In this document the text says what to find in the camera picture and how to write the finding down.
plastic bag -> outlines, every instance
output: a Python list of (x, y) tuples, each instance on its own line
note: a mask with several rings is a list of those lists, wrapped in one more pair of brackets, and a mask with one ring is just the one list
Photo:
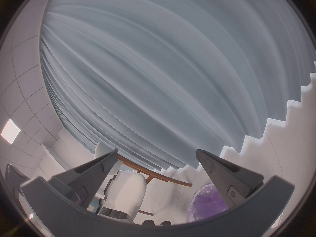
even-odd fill
[(187, 223), (210, 218), (228, 210), (228, 207), (213, 183), (200, 188), (189, 200), (186, 221)]

wooden rail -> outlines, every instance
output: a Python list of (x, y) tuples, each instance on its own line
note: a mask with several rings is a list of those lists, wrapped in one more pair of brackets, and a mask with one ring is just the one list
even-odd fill
[(141, 173), (148, 175), (148, 177), (146, 179), (146, 183), (149, 183), (152, 179), (157, 178), (157, 179), (165, 181), (165, 182), (172, 182), (175, 184), (180, 184), (180, 185), (192, 187), (192, 184), (185, 183), (185, 182), (170, 178), (168, 176), (164, 176), (162, 174), (156, 173), (154, 171), (151, 171), (147, 168), (144, 168), (144, 167), (132, 162), (131, 160), (126, 159), (125, 157), (123, 157), (121, 155), (118, 155), (118, 159), (121, 160), (124, 165), (126, 165), (132, 169), (135, 169), (137, 171), (137, 173), (141, 172)]

tiled ceiling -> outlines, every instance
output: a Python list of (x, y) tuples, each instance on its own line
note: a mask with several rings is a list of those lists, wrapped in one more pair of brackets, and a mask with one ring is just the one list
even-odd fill
[(0, 136), (0, 169), (8, 163), (31, 177), (63, 128), (48, 97), (39, 60), (39, 30), (47, 0), (29, 0), (0, 48), (0, 131), (11, 118), (21, 129), (12, 145)]

pleated curtain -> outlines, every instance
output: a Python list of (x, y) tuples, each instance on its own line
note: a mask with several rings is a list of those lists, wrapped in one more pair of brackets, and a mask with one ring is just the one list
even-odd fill
[(50, 0), (40, 56), (78, 141), (157, 170), (261, 138), (301, 100), (316, 60), (287, 0)]

square light panel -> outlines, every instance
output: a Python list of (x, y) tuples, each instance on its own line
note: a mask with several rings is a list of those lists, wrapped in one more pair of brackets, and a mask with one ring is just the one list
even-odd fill
[(9, 119), (2, 130), (1, 136), (12, 144), (20, 131), (21, 129), (14, 124), (12, 119)]

